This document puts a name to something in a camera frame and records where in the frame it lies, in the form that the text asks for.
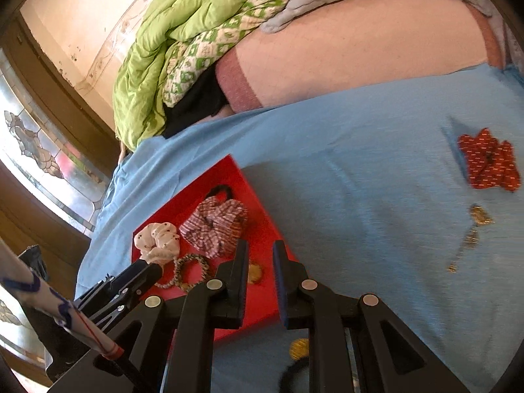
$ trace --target green blanket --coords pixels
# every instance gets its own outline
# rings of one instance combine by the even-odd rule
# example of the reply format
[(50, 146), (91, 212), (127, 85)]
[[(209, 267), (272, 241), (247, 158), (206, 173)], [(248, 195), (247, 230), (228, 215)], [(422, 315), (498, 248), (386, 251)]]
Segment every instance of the green blanket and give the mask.
[(200, 74), (288, 0), (153, 0), (113, 89), (116, 136), (134, 151), (163, 132)]

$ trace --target window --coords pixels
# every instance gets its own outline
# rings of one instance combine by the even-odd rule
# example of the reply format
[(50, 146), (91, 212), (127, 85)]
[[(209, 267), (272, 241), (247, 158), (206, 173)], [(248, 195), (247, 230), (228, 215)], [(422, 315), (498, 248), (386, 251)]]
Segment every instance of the window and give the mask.
[(91, 237), (109, 178), (56, 128), (0, 48), (0, 160), (38, 200)]

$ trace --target beaded bracelet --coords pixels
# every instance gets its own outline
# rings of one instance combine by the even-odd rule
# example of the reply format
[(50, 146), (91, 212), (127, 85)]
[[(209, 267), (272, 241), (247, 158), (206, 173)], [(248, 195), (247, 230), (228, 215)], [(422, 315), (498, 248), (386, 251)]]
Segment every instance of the beaded bracelet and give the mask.
[[(184, 265), (191, 260), (196, 261), (202, 269), (202, 278), (197, 283), (187, 283), (182, 280), (182, 269), (184, 268)], [(167, 289), (175, 286), (180, 288), (183, 292), (189, 292), (195, 287), (195, 285), (207, 282), (211, 279), (211, 267), (209, 266), (208, 259), (200, 254), (186, 254), (182, 258), (174, 260), (174, 262), (175, 268), (173, 270), (173, 278), (168, 283), (155, 284), (157, 287)]]

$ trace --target beige wall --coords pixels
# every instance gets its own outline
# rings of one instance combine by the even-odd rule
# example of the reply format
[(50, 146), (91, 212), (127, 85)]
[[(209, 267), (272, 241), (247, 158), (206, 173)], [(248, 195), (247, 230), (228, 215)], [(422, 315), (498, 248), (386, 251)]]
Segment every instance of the beige wall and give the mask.
[(151, 0), (27, 0), (22, 15), (43, 51), (114, 128), (111, 95)]

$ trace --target blue fabric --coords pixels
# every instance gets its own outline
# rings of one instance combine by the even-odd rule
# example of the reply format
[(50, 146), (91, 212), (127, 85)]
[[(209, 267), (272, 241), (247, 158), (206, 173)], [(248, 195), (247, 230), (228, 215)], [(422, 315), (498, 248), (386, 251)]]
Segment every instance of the blue fabric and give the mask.
[[(77, 295), (127, 267), (134, 229), (231, 153), (311, 277), (378, 294), (472, 392), (488, 392), (524, 338), (523, 192), (471, 188), (456, 143), (489, 127), (524, 168), (523, 103), (513, 72), (480, 65), (146, 140), (115, 171)], [(495, 223), (451, 274), (473, 204)], [(273, 323), (219, 344), (212, 391), (277, 391), (303, 335)]]

